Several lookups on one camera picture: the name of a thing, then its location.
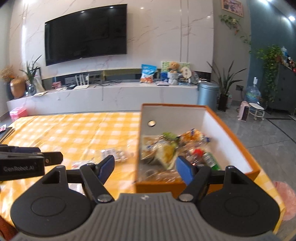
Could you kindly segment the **red cap candy bottle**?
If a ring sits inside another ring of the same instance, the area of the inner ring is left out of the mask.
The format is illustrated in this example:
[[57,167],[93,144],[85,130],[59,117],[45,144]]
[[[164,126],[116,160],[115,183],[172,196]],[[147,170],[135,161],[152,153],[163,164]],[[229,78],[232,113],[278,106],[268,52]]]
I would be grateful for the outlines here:
[[202,149],[190,149],[186,152],[186,159],[194,166],[204,166],[203,154]]

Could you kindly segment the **green sausage stick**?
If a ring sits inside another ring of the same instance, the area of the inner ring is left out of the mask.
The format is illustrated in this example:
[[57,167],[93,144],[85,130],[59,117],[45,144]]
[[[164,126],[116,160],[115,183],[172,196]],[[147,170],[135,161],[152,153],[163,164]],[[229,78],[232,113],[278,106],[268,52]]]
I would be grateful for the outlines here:
[[207,166],[209,166],[212,170],[221,170],[216,159],[210,152],[205,152],[202,157]]

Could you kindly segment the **white yam balls bag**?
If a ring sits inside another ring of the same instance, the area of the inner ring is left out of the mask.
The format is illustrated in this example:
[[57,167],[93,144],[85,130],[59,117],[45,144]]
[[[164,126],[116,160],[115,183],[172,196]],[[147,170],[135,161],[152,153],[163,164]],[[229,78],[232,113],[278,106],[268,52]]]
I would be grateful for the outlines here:
[[102,149],[94,154],[93,160],[102,161],[107,156],[113,156],[116,163],[125,163],[134,158],[134,153],[121,148]]

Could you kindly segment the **white nuts clear bag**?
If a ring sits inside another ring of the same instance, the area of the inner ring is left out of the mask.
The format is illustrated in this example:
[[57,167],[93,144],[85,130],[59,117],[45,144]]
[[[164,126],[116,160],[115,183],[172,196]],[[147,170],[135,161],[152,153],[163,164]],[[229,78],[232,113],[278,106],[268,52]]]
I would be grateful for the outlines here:
[[161,141],[154,146],[154,157],[166,170],[175,163],[177,147],[175,142],[169,141]]

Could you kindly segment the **yellow blue chips bag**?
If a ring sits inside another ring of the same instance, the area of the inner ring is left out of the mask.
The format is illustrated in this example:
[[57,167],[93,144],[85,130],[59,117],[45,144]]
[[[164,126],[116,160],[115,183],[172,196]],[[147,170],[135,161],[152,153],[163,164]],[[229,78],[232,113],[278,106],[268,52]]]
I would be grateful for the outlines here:
[[211,141],[210,137],[207,137],[201,131],[196,128],[192,128],[191,130],[181,134],[179,136],[179,141],[182,144],[188,144],[190,142],[203,142],[209,143]]

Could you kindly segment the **green label snack bag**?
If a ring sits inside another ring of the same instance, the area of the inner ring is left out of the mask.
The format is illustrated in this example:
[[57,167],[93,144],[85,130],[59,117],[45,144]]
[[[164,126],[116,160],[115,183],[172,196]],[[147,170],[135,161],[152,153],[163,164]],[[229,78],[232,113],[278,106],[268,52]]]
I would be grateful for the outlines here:
[[175,143],[178,143],[179,139],[180,139],[180,137],[178,135],[176,135],[175,133],[172,133],[172,132],[163,132],[162,138],[164,138],[165,140],[167,140],[169,142],[175,142]]

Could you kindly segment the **waffle snack bag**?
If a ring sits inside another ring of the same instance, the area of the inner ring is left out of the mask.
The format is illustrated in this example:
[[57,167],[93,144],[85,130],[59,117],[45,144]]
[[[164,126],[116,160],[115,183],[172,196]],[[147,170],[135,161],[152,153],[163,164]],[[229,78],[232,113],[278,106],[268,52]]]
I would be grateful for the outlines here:
[[141,140],[141,160],[149,165],[159,161],[159,147],[161,146],[161,136],[143,136]]

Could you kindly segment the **white long snack packet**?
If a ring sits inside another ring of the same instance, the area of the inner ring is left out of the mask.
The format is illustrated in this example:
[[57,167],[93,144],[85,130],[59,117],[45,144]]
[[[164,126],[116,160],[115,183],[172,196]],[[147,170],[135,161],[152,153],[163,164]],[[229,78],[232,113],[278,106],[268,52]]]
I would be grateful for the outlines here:
[[86,164],[95,164],[95,162],[93,160],[74,162],[72,163],[71,169],[79,169],[81,166]]

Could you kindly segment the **colourful veggie chips bag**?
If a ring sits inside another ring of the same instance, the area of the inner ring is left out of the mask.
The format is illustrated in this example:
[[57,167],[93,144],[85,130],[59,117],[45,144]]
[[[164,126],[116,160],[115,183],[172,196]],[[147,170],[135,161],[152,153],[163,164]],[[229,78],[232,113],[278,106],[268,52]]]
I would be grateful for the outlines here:
[[180,177],[179,173],[174,169],[165,170],[165,171],[149,169],[145,171],[143,174],[140,174],[139,180],[147,181],[147,182],[166,182],[166,183],[182,182],[182,178]]

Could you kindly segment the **copper round vase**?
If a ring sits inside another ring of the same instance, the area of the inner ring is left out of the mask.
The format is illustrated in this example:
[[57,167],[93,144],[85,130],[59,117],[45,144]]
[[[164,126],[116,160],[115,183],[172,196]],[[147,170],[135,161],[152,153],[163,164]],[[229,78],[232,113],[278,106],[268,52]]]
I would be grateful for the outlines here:
[[26,90],[25,80],[21,77],[14,78],[10,82],[11,93],[14,98],[21,98],[24,96]]

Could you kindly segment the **blue grey trash bin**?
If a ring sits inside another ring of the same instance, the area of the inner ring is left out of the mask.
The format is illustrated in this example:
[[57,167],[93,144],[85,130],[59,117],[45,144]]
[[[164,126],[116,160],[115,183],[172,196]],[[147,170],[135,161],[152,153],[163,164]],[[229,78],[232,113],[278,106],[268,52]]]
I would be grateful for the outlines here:
[[207,105],[212,111],[216,111],[218,93],[217,83],[202,81],[198,87],[197,105]]

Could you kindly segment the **white round stool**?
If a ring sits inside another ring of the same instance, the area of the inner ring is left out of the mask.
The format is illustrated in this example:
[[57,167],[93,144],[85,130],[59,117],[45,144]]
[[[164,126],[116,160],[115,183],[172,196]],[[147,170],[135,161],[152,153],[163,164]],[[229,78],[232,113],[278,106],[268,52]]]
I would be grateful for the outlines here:
[[249,115],[256,121],[260,119],[261,121],[264,120],[265,110],[262,106],[257,103],[249,103]]

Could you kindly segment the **dark cabinet with plants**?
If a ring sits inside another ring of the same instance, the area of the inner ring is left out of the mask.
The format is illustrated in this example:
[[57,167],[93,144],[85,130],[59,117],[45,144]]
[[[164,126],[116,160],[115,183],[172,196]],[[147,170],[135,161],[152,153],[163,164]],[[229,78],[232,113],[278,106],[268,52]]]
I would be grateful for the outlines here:
[[262,60],[263,75],[260,84],[261,104],[270,112],[295,114],[295,61],[285,47],[278,45],[256,49]]

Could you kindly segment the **black wall television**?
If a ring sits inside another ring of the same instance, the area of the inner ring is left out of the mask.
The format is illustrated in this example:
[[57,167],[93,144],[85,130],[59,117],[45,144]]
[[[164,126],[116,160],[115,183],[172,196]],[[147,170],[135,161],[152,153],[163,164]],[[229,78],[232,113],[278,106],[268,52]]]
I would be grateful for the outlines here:
[[77,11],[45,23],[46,65],[127,53],[127,4]]

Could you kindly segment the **framed wall picture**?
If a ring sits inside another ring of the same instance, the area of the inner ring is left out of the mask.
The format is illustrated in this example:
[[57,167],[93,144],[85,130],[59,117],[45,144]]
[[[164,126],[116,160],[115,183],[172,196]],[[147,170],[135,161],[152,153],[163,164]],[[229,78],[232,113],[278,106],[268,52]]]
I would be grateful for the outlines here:
[[222,9],[240,17],[244,17],[243,4],[237,0],[222,0]]

